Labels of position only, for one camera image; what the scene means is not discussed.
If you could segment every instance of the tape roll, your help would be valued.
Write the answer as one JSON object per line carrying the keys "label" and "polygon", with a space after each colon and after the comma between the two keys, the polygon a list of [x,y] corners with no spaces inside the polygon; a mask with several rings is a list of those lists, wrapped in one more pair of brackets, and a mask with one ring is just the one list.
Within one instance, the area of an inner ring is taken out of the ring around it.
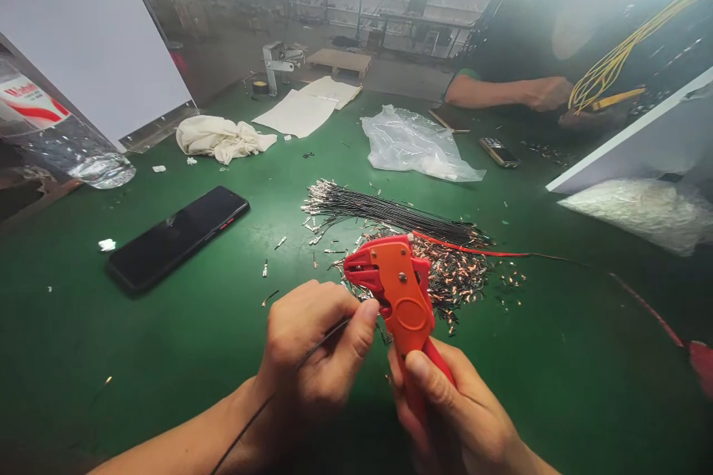
{"label": "tape roll", "polygon": [[253,93],[255,94],[269,94],[270,86],[261,80],[253,82]]}

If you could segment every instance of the red wire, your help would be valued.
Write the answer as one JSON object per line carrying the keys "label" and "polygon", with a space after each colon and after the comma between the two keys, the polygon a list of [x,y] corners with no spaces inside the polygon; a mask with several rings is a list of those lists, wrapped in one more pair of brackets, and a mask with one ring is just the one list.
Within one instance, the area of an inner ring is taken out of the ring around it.
{"label": "red wire", "polygon": [[[424,239],[426,241],[430,241],[431,243],[438,243],[439,245],[443,245],[445,247],[448,247],[449,249],[455,249],[458,251],[462,252],[471,252],[473,254],[479,254],[483,256],[500,256],[500,257],[514,257],[514,258],[523,258],[526,256],[539,256],[540,258],[549,258],[550,260],[560,260],[560,261],[566,261],[569,263],[576,263],[577,265],[588,267],[589,269],[596,269],[596,267],[591,266],[587,263],[583,262],[578,262],[576,260],[570,260],[569,258],[560,258],[559,256],[549,256],[549,255],[544,255],[540,254],[539,252],[493,252],[493,251],[481,251],[477,249],[467,249],[466,247],[462,247],[459,245],[453,245],[452,243],[447,243],[446,241],[441,241],[436,239],[435,237],[427,236],[425,234],[421,234],[420,232],[413,231],[411,232],[414,236],[418,236],[421,239]],[[651,305],[644,301],[644,298],[639,295],[637,292],[635,292],[631,286],[629,286],[626,282],[624,282],[616,273],[612,273],[609,271],[605,271],[609,276],[611,276],[615,281],[619,283],[619,285],[624,288],[632,297],[634,297],[646,310],[659,322],[661,327],[666,331],[668,336],[673,340],[673,342],[678,346],[678,347],[684,347],[683,342],[681,341],[681,338],[676,335],[674,330],[669,326],[666,321],[664,321],[663,317],[659,315],[659,313],[651,307]]]}

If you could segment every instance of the mobile phone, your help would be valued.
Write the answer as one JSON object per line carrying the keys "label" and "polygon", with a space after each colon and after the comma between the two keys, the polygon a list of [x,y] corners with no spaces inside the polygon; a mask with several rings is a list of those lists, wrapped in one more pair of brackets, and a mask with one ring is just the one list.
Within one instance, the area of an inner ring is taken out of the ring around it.
{"label": "mobile phone", "polygon": [[499,139],[494,137],[481,137],[479,142],[483,150],[495,160],[500,167],[515,168],[520,165],[520,160],[512,155],[507,147]]}
{"label": "mobile phone", "polygon": [[219,186],[117,249],[107,270],[130,292],[154,286],[250,209]]}

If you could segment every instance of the paper sheet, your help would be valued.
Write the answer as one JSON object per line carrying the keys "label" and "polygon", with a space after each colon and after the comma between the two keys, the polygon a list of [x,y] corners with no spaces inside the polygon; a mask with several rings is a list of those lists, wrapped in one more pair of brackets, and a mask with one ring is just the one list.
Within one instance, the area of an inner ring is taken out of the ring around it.
{"label": "paper sheet", "polygon": [[336,109],[344,108],[362,90],[362,86],[335,82],[331,76],[324,76],[299,90],[300,93],[337,101]]}
{"label": "paper sheet", "polygon": [[303,138],[329,119],[336,104],[336,100],[318,98],[293,89],[274,108],[253,119],[253,122]]}

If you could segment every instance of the green sleeve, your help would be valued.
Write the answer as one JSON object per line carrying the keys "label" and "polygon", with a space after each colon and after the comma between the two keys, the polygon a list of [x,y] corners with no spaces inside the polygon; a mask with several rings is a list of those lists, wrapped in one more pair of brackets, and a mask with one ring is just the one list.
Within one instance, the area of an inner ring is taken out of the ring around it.
{"label": "green sleeve", "polygon": [[469,68],[463,68],[458,71],[458,76],[463,74],[464,76],[468,76],[469,78],[473,79],[481,79],[481,77],[478,75],[477,72],[475,72],[473,69]]}

